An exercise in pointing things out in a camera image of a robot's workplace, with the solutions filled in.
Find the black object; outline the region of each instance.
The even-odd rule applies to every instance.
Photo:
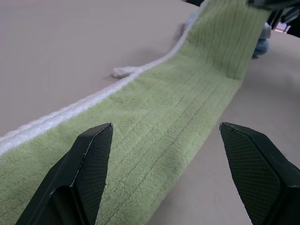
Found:
[[[249,5],[267,10],[279,10],[300,6],[300,0],[248,0]]]
[[[289,24],[291,21],[297,19],[299,15],[300,7],[293,7],[281,17],[280,22]]]
[[[200,6],[204,0],[186,0],[186,2],[195,6]]]
[[[254,225],[300,224],[300,171],[257,131],[221,123],[234,184]]]
[[[272,27],[272,30],[274,30],[277,27],[278,23],[280,22],[282,13],[283,13],[283,9],[274,11],[270,14],[267,23]]]
[[[291,27],[287,31],[287,34],[300,38],[300,16],[298,16],[297,19],[288,23],[288,25]]]
[[[105,187],[112,124],[79,135],[48,172],[17,225],[93,225]]]

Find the green towel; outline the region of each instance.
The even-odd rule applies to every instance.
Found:
[[[0,224],[17,221],[81,132],[106,122],[114,136],[97,224],[147,223],[241,86],[267,16],[245,0],[209,1],[168,61],[7,151],[0,158]]]

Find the beige table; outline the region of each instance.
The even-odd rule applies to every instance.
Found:
[[[196,9],[179,0],[26,1],[0,6],[0,135],[115,82],[114,67],[166,54]],[[271,46],[221,120],[265,133],[300,166],[300,39],[273,33]],[[218,126],[149,224],[251,224]]]

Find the white fringe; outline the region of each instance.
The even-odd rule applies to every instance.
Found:
[[[132,75],[139,67],[120,67],[114,68],[112,75],[115,78],[124,78]]]
[[[210,0],[205,0],[201,6],[199,7],[197,11],[197,15],[200,14],[200,12],[206,7],[207,3]],[[107,98],[111,94],[119,91],[122,87],[127,85],[129,82],[133,81],[139,74],[142,72],[151,69],[165,61],[167,61],[169,58],[171,58],[182,46],[183,42],[185,41],[188,31],[190,30],[191,26],[189,26],[188,29],[186,29],[177,42],[176,46],[164,57],[153,61],[151,63],[148,63],[141,67],[132,67],[132,70],[130,73],[130,76],[117,81],[115,84],[112,84],[111,86],[104,88],[103,90],[96,92],[93,95],[90,95],[82,100],[79,100],[78,102],[71,104],[65,108],[60,109],[59,111],[53,112],[47,116],[41,117],[38,120],[32,121],[26,125],[23,125],[19,127],[15,131],[8,132],[3,137],[0,137],[0,156],[3,155],[6,151],[8,151],[11,148],[17,147],[20,144],[23,144],[37,135],[40,135],[47,130],[57,126],[63,121],[66,121],[79,113],[87,110],[88,108],[98,104],[103,99]]]

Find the ribbed towel texture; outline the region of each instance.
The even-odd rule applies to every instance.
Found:
[[[241,86],[267,16],[245,0],[210,0],[169,60],[3,154],[0,224],[17,221],[80,133],[106,122],[114,135],[97,224],[147,223]]]

